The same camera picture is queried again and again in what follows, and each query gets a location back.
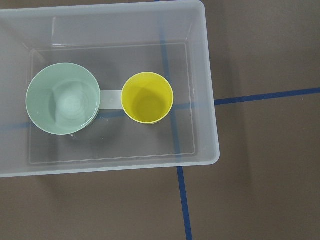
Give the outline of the clear plastic bin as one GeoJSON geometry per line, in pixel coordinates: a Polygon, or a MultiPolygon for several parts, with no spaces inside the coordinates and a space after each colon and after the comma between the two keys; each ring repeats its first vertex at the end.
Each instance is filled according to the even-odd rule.
{"type": "Polygon", "coordinates": [[[1,10],[1,177],[211,165],[219,157],[201,1],[1,10]],[[25,99],[33,77],[57,63],[86,68],[104,91],[157,73],[173,88],[172,110],[152,125],[102,110],[82,131],[46,133],[31,122],[25,99]]]}

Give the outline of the yellow plastic cup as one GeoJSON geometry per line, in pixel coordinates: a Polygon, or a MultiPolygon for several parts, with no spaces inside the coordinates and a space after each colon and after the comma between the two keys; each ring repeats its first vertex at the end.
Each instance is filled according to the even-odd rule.
{"type": "Polygon", "coordinates": [[[174,91],[163,76],[141,72],[125,82],[120,100],[129,118],[141,124],[153,125],[170,113],[174,91]]]}

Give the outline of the mint green bowl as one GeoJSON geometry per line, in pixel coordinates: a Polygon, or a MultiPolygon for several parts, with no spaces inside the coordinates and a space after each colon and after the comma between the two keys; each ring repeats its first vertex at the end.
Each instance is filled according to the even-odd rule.
{"type": "Polygon", "coordinates": [[[100,103],[96,78],[74,63],[57,63],[41,70],[30,82],[25,98],[31,121],[53,135],[69,135],[89,126],[100,103]]]}

